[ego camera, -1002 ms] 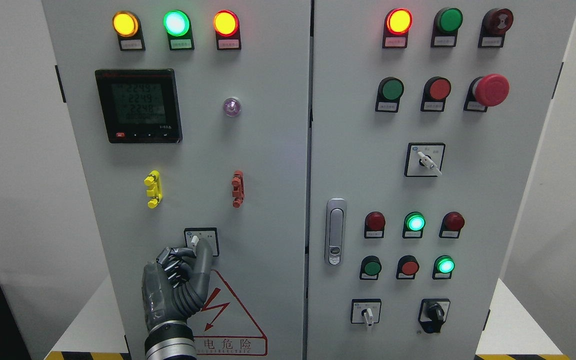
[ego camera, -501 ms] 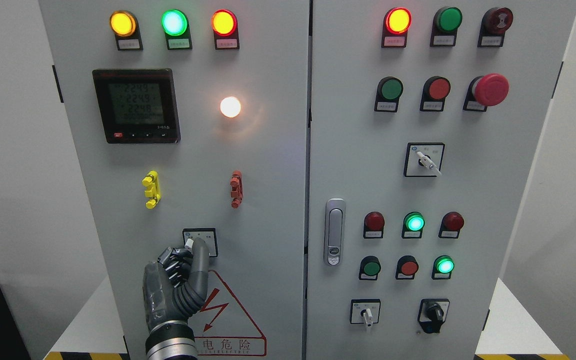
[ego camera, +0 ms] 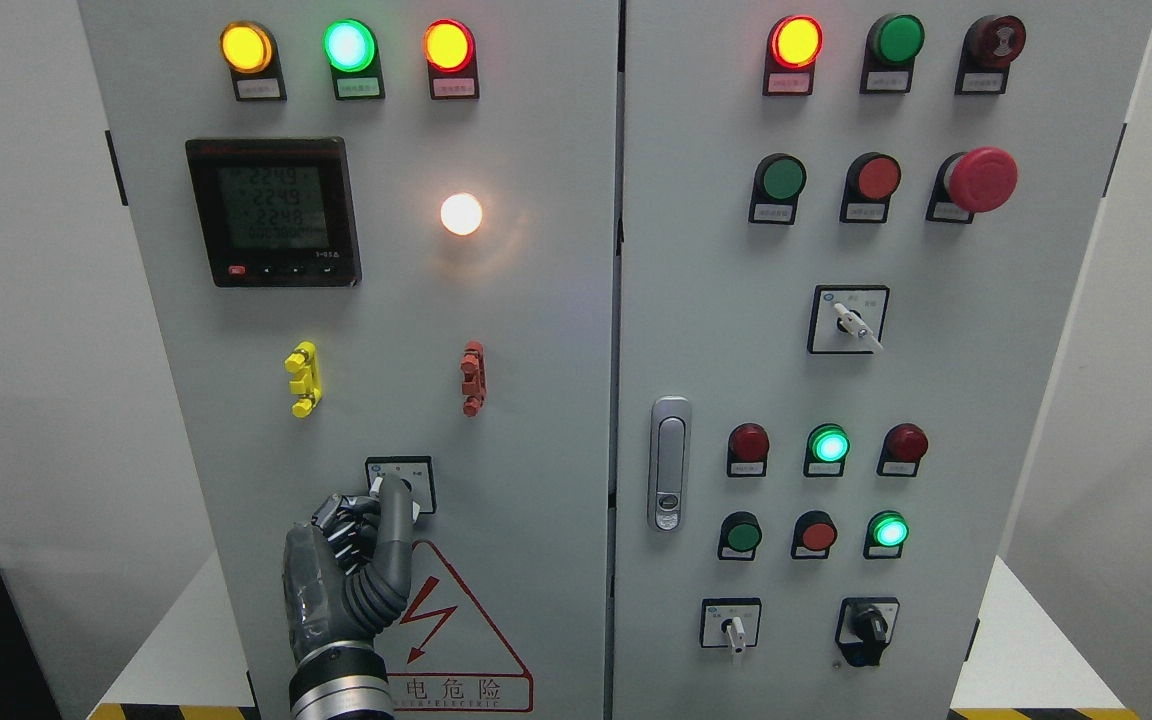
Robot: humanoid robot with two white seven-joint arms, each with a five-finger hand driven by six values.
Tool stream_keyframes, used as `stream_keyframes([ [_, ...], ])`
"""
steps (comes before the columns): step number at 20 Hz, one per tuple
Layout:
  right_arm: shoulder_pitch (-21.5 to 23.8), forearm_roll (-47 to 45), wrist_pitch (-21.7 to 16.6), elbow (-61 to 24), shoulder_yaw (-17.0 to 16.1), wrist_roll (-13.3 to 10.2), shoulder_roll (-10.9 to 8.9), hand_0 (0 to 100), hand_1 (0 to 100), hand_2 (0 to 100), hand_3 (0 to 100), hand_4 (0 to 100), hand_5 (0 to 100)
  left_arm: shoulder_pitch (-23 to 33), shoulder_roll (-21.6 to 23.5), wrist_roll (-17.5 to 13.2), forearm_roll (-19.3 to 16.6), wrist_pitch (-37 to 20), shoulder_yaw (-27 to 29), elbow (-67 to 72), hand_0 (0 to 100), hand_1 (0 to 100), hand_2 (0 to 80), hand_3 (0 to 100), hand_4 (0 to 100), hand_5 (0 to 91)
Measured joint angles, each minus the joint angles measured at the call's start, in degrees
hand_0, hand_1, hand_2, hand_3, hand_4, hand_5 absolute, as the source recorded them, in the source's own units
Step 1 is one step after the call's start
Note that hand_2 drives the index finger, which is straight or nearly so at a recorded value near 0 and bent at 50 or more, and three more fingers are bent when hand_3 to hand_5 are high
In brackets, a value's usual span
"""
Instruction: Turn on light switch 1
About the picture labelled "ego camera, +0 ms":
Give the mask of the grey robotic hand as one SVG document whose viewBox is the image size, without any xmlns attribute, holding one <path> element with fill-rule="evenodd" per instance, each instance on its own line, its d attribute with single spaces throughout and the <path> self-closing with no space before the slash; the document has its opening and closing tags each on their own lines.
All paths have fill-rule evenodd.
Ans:
<svg viewBox="0 0 1152 720">
<path fill-rule="evenodd" d="M 332 643 L 371 644 L 410 601 L 410 484 L 381 475 L 369 495 L 332 495 L 285 536 L 285 615 L 294 661 Z"/>
</svg>

